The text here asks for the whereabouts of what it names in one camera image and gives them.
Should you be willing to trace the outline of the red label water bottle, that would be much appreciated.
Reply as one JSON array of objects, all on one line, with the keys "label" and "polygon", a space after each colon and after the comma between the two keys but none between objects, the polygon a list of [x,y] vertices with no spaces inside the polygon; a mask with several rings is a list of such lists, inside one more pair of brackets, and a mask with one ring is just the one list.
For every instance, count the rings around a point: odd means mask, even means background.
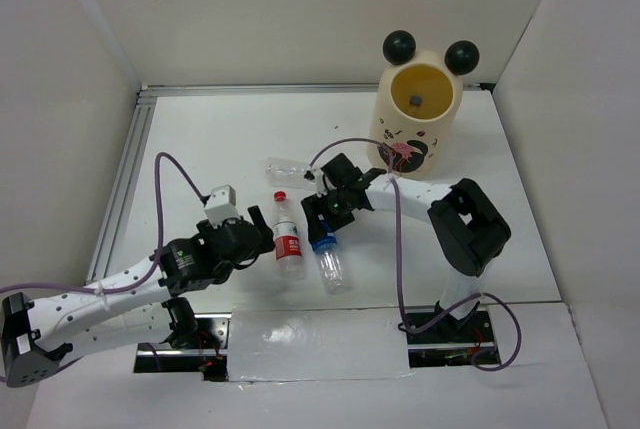
[{"label": "red label water bottle", "polygon": [[286,192],[282,190],[273,194],[273,200],[274,224],[272,232],[278,272],[284,278],[303,279],[305,277],[305,263],[291,201]]}]

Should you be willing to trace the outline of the blue label bottle white cap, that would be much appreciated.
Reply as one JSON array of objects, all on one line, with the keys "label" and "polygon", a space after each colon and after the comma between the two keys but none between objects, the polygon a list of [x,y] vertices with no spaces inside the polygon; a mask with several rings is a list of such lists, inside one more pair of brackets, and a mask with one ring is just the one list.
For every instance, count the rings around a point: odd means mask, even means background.
[{"label": "blue label bottle white cap", "polygon": [[349,275],[340,259],[337,239],[329,233],[311,245],[320,277],[328,294],[341,294],[351,289]]}]

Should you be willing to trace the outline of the clear crushed plastic bottle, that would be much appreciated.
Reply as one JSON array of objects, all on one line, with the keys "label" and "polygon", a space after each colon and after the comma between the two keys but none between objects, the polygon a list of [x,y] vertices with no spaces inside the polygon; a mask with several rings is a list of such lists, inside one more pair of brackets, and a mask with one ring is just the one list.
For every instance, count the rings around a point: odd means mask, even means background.
[{"label": "clear crushed plastic bottle", "polygon": [[314,182],[305,178],[307,169],[304,162],[270,157],[265,164],[265,178],[271,187],[311,190]]}]

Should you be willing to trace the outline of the small bottle black label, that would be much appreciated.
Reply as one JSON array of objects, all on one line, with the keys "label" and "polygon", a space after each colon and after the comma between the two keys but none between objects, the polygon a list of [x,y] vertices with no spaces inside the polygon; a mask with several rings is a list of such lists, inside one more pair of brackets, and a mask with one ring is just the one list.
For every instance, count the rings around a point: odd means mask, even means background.
[{"label": "small bottle black label", "polygon": [[411,96],[409,99],[409,105],[413,107],[420,107],[422,105],[423,99],[419,96]]}]

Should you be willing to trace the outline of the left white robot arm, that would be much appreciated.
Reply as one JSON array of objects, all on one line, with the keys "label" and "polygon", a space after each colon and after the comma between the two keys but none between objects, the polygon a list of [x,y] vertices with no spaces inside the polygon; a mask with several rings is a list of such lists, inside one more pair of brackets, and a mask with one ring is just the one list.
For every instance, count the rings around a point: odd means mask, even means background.
[{"label": "left white robot arm", "polygon": [[1,307],[1,380],[29,386],[87,355],[131,344],[187,347],[199,328],[186,293],[225,283],[273,249],[273,232],[252,206],[247,218],[199,222],[194,236],[80,293],[30,299],[16,292]]}]

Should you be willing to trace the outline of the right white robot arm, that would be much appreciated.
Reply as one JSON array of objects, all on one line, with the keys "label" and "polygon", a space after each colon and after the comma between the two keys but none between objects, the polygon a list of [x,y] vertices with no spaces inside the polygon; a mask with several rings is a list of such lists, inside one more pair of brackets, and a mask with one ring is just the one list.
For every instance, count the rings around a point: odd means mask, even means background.
[{"label": "right white robot arm", "polygon": [[364,172],[343,153],[320,169],[306,169],[303,177],[316,186],[316,193],[301,201],[307,238],[315,250],[354,222],[360,210],[388,211],[398,222],[407,216],[430,224],[451,267],[436,303],[434,326],[448,341],[469,332],[481,277],[511,238],[506,220],[475,181],[463,178],[449,185],[399,178],[381,168]]}]

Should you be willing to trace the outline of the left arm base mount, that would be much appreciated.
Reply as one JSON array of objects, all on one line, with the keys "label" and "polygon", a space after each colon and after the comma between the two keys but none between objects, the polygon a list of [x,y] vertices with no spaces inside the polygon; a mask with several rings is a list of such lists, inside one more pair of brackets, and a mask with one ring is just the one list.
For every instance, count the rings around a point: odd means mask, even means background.
[{"label": "left arm base mount", "polygon": [[198,329],[183,347],[168,343],[141,343],[137,346],[134,374],[191,374],[203,381],[228,380],[227,353],[231,325],[230,313],[196,315]]}]

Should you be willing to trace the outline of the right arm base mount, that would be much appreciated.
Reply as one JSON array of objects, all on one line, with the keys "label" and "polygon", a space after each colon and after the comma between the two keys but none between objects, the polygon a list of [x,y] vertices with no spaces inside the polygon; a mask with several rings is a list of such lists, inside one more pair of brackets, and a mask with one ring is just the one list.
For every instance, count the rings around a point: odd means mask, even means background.
[{"label": "right arm base mount", "polygon": [[446,366],[470,366],[477,352],[476,363],[482,366],[497,366],[501,357],[497,348],[491,318],[486,310],[477,310],[471,319],[455,331],[440,322],[428,331],[409,334],[399,324],[406,336],[408,364],[412,369]]}]

